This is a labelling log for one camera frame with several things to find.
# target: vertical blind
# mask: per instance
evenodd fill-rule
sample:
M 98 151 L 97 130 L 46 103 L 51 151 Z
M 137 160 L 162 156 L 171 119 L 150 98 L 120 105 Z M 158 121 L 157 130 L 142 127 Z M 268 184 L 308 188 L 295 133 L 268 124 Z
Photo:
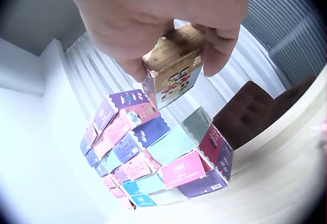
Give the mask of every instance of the vertical blind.
M 186 23 L 174 22 L 175 27 Z M 99 51 L 87 33 L 78 38 L 65 55 L 65 71 L 87 119 L 93 117 L 106 94 L 142 88 L 114 59 Z M 199 106 L 213 117 L 249 80 L 272 97 L 289 86 L 282 72 L 270 61 L 265 48 L 241 27 L 236 47 L 222 71 L 210 78 L 201 71 L 195 86 L 161 112 L 171 126 L 183 121 Z

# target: small box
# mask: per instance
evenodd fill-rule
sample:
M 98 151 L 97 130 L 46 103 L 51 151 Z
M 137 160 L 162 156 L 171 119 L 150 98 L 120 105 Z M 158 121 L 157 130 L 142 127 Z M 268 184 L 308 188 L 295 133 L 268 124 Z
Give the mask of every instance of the small box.
M 212 119 L 199 107 L 147 150 L 164 166 L 198 147 L 211 123 Z
M 135 196 L 131 196 L 131 199 L 137 207 L 156 206 L 156 204 L 152 201 L 152 199 L 148 195 L 144 195 L 144 194 L 135 195 Z
M 116 198 L 126 197 L 126 194 L 120 189 L 120 187 L 112 188 L 110 191 Z
M 125 173 L 125 171 L 122 167 L 123 166 L 118 167 L 117 169 L 115 169 L 113 171 L 113 173 L 115 174 L 115 176 L 121 183 L 124 183 L 124 182 L 129 181 L 130 179 L 128 178 L 127 174 Z
M 89 163 L 89 165 L 91 167 L 94 167 L 98 162 L 99 162 L 99 159 L 98 157 L 96 156 L 96 154 L 94 153 L 94 150 L 91 149 L 85 156 L 87 162 Z
M 158 110 L 182 96 L 201 71 L 203 33 L 186 24 L 163 35 L 142 57 L 147 75 L 143 90 Z
M 107 153 L 107 155 L 104 156 L 101 162 L 107 168 L 109 173 L 113 172 L 115 169 L 122 165 L 122 163 L 118 160 L 117 156 L 113 151 Z
M 102 177 L 102 181 L 108 189 L 120 186 L 120 182 L 114 174 L 108 174 Z
M 198 196 L 229 184 L 231 162 L 232 148 L 211 125 L 197 149 L 161 168 L 162 179 L 167 189 Z
M 93 118 L 93 124 L 97 133 L 102 133 L 121 109 L 139 105 L 148 101 L 148 98 L 140 89 L 105 96 Z
M 188 198 L 204 195 L 226 187 L 227 184 L 216 170 L 206 172 L 202 179 L 180 185 L 179 190 Z
M 156 203 L 156 205 L 167 205 L 187 200 L 187 198 L 176 187 L 170 190 L 161 190 L 150 193 L 149 197 L 154 203 Z
M 145 149 L 118 169 L 123 170 L 126 177 L 134 181 L 148 174 L 155 173 L 160 167 L 161 164 Z
M 101 162 L 97 163 L 97 165 L 95 166 L 95 169 L 100 177 L 104 177 L 109 174 L 108 170 L 105 168 L 105 166 Z
M 130 201 L 130 199 L 128 197 L 121 197 L 121 198 L 119 198 L 119 202 L 126 209 L 130 209 L 130 210 L 135 210 L 136 209 L 135 204 L 132 201 Z
M 93 126 L 92 121 L 89 121 L 89 124 L 86 128 L 86 131 L 84 133 L 84 139 L 88 143 L 88 145 L 91 147 L 93 143 L 96 141 L 98 137 L 97 131 Z
M 86 154 L 91 150 L 91 147 L 89 146 L 84 137 L 79 145 L 79 148 L 81 149 L 84 156 L 86 156 Z
M 151 104 L 146 102 L 140 105 L 121 109 L 111 121 L 103 134 L 94 143 L 93 148 L 99 158 L 109 152 L 130 130 L 145 124 L 146 122 L 160 116 L 160 112 Z

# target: logo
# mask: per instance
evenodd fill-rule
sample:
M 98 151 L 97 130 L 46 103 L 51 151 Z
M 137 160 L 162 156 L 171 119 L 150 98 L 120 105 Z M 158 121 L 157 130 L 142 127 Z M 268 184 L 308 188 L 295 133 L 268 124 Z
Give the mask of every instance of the logo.
M 153 57 L 153 58 L 151 59 L 151 62 L 157 62 L 158 60 L 159 60 L 158 57 Z
M 181 173 L 185 170 L 184 163 L 179 163 L 178 165 L 174 166 L 174 172 L 175 174 Z
M 99 117 L 102 119 L 104 116 L 104 110 L 101 108 L 99 111 Z

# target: cube of boxes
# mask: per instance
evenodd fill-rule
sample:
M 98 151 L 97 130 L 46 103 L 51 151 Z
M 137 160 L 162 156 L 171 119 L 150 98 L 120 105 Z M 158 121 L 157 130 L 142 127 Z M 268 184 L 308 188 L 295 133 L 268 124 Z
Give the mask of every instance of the cube of boxes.
M 229 184 L 232 149 L 203 108 L 171 128 L 141 90 L 106 96 L 80 149 L 128 209 L 178 203 Z

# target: cartoon illustration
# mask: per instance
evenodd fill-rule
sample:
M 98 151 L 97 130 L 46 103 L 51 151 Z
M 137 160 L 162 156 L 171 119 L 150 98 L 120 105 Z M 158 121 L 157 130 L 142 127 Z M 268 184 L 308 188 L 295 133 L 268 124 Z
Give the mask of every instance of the cartoon illustration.
M 175 73 L 168 79 L 168 88 L 161 92 L 163 95 L 161 101 L 165 101 L 172 96 L 178 95 L 185 89 L 189 83 L 191 75 L 188 74 L 189 67 L 184 68 L 178 73 Z

